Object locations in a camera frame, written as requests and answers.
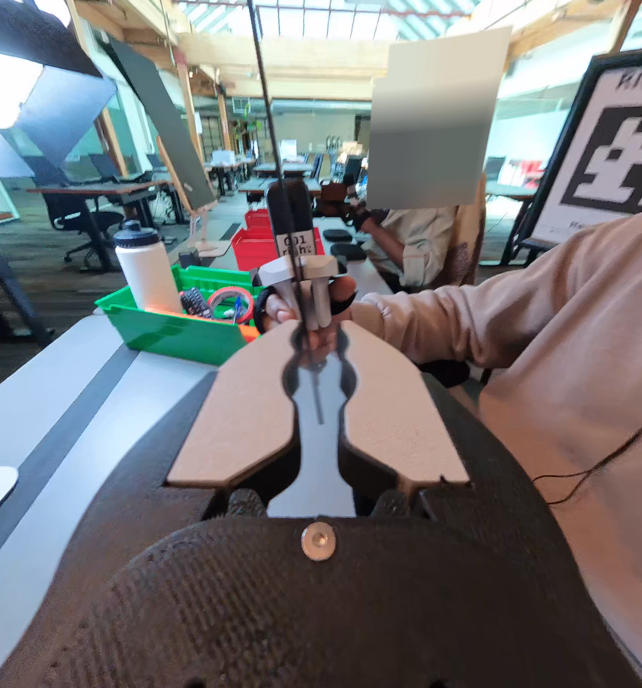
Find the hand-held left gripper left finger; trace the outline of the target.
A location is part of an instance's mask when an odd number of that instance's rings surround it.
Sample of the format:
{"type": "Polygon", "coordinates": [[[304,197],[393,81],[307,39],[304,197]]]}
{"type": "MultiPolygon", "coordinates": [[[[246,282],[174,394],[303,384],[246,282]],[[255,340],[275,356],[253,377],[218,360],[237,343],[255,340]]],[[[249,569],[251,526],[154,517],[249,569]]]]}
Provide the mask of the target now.
{"type": "Polygon", "coordinates": [[[300,323],[277,325],[222,366],[186,436],[167,484],[233,488],[291,447],[297,427],[284,373],[300,323]]]}

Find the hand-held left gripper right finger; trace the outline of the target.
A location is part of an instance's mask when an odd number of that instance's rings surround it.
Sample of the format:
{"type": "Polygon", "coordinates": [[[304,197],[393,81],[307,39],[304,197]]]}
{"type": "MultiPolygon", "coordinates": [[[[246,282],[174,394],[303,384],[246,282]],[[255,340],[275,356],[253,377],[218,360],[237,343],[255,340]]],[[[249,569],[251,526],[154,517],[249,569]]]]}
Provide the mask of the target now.
{"type": "Polygon", "coordinates": [[[354,488],[465,485],[470,476],[421,372],[351,321],[337,336],[343,364],[338,466],[354,488]]]}

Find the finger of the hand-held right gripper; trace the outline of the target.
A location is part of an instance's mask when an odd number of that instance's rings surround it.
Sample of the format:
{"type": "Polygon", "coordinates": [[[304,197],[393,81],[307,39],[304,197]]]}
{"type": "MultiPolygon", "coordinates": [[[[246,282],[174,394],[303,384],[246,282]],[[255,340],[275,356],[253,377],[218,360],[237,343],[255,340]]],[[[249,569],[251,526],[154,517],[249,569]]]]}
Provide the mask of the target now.
{"type": "Polygon", "coordinates": [[[288,311],[302,320],[300,304],[296,293],[298,280],[293,263],[289,257],[274,259],[258,268],[258,285],[263,290],[258,295],[258,329],[266,330],[265,318],[268,317],[266,304],[273,295],[279,296],[288,311]]]}
{"type": "Polygon", "coordinates": [[[302,307],[308,330],[320,330],[331,324],[329,286],[339,266],[333,255],[302,256],[302,307]]]}

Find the low red plastic bin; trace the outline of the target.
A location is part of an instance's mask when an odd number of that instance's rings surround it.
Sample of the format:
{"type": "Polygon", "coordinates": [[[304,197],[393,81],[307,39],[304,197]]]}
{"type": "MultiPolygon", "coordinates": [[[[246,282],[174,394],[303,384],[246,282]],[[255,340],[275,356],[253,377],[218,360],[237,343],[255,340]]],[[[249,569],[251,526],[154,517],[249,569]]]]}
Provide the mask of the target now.
{"type": "Polygon", "coordinates": [[[286,233],[277,233],[267,209],[249,210],[245,223],[231,241],[240,271],[251,271],[290,254],[286,233]]]}

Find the long orange block stick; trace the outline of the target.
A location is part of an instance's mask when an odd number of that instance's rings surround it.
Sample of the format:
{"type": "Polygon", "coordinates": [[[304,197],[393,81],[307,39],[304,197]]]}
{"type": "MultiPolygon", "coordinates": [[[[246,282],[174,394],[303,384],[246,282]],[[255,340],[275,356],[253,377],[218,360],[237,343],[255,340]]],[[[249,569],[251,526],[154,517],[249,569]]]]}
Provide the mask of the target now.
{"type": "Polygon", "coordinates": [[[166,312],[154,308],[148,308],[144,310],[146,313],[152,313],[152,314],[157,314],[161,316],[171,316],[173,318],[178,318],[182,319],[184,321],[196,321],[198,323],[210,323],[210,324],[217,324],[217,325],[232,325],[238,327],[240,333],[242,334],[243,338],[245,339],[246,342],[250,343],[251,341],[257,339],[260,336],[259,331],[257,330],[256,327],[253,325],[244,325],[244,324],[238,324],[238,323],[232,323],[226,320],[216,320],[213,318],[204,318],[201,316],[193,316],[189,314],[177,314],[173,312],[166,312]]]}

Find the green plastic bin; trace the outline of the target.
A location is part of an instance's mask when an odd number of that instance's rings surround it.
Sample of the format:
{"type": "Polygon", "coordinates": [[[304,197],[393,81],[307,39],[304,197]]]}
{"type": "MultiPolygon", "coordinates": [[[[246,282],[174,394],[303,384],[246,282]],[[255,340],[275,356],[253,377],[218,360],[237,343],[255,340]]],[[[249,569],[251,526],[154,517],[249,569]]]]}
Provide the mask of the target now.
{"type": "MultiPolygon", "coordinates": [[[[255,298],[263,290],[251,283],[248,272],[173,266],[172,274],[179,292],[196,287],[206,299],[228,286],[245,288],[255,298]]],[[[126,346],[140,352],[220,366],[248,344],[236,326],[184,321],[139,310],[127,286],[100,298],[95,305],[126,346]]]]}

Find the person's right forearm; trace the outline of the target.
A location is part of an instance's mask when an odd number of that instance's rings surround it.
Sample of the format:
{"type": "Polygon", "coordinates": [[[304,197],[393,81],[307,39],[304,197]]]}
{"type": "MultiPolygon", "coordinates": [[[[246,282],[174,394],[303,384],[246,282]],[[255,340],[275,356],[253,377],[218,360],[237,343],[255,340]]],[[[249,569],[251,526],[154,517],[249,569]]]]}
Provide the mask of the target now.
{"type": "Polygon", "coordinates": [[[349,313],[415,363],[506,368],[533,340],[557,345],[571,332],[625,353],[642,342],[642,212],[584,228],[479,286],[367,295],[349,313]]]}

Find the person's right hand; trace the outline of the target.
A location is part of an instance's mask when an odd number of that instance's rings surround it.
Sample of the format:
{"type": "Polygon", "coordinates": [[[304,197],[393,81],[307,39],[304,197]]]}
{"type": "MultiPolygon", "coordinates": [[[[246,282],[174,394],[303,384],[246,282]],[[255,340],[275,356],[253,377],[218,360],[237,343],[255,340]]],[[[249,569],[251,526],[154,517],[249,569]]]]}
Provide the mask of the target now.
{"type": "MultiPolygon", "coordinates": [[[[329,284],[329,298],[331,304],[344,304],[354,301],[357,295],[357,283],[352,277],[337,277],[329,284]]],[[[299,322],[301,316],[288,304],[277,291],[272,290],[263,306],[262,327],[264,331],[271,331],[278,325],[288,321],[299,322]]],[[[307,331],[302,335],[302,347],[312,357],[314,362],[321,361],[327,354],[336,350],[337,335],[344,322],[352,321],[351,305],[332,317],[331,324],[326,328],[307,331]]]]}

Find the red tape roll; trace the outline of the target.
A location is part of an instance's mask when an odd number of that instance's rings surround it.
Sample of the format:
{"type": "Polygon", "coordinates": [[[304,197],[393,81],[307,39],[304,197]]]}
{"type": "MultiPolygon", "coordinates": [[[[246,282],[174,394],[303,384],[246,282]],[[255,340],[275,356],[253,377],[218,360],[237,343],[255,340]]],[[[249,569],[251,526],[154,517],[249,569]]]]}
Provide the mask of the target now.
{"type": "Polygon", "coordinates": [[[243,297],[243,309],[239,324],[248,325],[254,316],[256,299],[250,291],[241,287],[224,287],[209,296],[208,303],[213,309],[214,318],[232,322],[234,304],[238,295],[243,297]]]}

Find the black remote control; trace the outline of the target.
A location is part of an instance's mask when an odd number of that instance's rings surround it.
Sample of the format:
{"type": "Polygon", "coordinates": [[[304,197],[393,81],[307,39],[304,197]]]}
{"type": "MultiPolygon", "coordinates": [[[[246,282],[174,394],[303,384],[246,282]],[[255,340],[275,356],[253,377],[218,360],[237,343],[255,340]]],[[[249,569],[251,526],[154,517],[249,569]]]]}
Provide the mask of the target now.
{"type": "Polygon", "coordinates": [[[193,287],[179,292],[183,311],[200,319],[213,319],[214,312],[199,288],[193,287]]]}

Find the green potted plant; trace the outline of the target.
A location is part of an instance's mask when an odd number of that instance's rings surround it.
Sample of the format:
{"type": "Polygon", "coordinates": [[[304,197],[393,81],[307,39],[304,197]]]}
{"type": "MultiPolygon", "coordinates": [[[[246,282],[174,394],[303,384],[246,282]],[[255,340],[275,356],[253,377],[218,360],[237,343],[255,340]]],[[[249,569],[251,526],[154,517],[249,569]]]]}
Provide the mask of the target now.
{"type": "Polygon", "coordinates": [[[239,102],[242,107],[238,111],[235,104],[233,105],[234,119],[231,124],[236,150],[245,157],[257,158],[260,126],[256,113],[252,111],[251,101],[248,99],[239,102]]]}

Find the white bottle black cap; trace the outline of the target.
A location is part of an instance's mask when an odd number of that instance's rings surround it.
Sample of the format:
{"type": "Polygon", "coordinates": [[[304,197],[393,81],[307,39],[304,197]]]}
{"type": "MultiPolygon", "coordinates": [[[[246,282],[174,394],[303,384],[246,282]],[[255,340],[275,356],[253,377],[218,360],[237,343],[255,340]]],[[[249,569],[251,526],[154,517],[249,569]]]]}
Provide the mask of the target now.
{"type": "Polygon", "coordinates": [[[122,272],[139,310],[183,314],[171,263],[159,233],[126,219],[112,238],[122,272]]]}

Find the black board with wooden rim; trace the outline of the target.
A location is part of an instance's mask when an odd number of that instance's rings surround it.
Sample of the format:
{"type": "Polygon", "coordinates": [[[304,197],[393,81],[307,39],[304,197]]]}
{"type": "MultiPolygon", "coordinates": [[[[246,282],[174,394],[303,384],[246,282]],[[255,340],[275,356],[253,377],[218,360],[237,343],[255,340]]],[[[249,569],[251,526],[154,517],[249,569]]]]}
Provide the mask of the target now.
{"type": "Polygon", "coordinates": [[[157,130],[157,146],[183,208],[188,213],[190,234],[184,252],[198,262],[222,257],[229,239],[209,239],[207,223],[217,199],[198,156],[188,128],[168,94],[154,63],[127,44],[109,38],[104,50],[123,74],[157,130]]]}

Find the black office chair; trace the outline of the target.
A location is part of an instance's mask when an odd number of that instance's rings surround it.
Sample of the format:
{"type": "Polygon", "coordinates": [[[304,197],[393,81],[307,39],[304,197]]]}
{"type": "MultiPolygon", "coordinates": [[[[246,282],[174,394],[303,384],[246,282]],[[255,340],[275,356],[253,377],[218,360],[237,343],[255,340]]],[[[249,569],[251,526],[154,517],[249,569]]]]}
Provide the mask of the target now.
{"type": "Polygon", "coordinates": [[[51,226],[61,232],[87,236],[87,242],[63,256],[63,262],[71,263],[75,254],[83,254],[82,271],[114,272],[109,251],[112,248],[110,229],[124,220],[120,212],[102,211],[99,197],[92,196],[94,207],[88,205],[89,197],[83,193],[62,193],[61,188],[73,188],[64,172],[43,156],[25,156],[24,161],[33,172],[33,182],[47,208],[51,226]]]}

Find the grey table black legs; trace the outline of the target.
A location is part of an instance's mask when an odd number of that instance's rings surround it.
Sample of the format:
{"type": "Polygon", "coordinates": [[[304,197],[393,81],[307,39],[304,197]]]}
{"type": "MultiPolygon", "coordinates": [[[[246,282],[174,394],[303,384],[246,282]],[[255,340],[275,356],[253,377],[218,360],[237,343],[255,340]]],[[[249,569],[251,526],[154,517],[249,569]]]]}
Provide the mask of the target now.
{"type": "Polygon", "coordinates": [[[506,240],[506,245],[503,249],[500,261],[497,266],[507,267],[518,253],[516,246],[521,240],[521,226],[527,211],[529,210],[533,198],[536,195],[536,189],[525,188],[521,186],[502,185],[498,182],[487,181],[485,184],[485,193],[488,197],[504,197],[508,200],[518,202],[521,204],[516,218],[512,225],[512,229],[506,240]]]}

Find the black light stand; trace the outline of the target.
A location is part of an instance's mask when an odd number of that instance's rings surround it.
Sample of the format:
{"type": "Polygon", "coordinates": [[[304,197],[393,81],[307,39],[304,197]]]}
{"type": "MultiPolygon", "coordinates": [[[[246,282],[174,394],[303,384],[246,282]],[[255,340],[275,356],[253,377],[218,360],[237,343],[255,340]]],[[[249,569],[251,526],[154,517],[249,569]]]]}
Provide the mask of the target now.
{"type": "Polygon", "coordinates": [[[15,330],[0,309],[0,343],[35,343],[41,349],[53,342],[54,331],[44,326],[14,271],[0,252],[0,289],[24,324],[15,330]]]}

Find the studio softbox light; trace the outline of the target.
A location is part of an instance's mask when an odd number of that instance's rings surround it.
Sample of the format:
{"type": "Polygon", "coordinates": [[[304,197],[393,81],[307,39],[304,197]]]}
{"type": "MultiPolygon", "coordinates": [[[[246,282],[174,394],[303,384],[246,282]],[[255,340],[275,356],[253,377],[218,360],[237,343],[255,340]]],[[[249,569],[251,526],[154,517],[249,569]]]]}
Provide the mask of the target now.
{"type": "Polygon", "coordinates": [[[76,36],[71,1],[0,1],[0,177],[62,167],[115,95],[76,36]]]}

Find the black framed marker sign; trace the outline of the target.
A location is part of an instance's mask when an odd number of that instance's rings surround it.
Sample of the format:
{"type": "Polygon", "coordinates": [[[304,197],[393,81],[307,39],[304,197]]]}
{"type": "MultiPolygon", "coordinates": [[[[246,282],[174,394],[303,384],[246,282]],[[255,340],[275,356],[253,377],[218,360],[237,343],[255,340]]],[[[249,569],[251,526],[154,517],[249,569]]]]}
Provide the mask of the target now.
{"type": "Polygon", "coordinates": [[[515,234],[524,266],[579,230],[642,212],[642,49],[592,58],[515,234]]]}

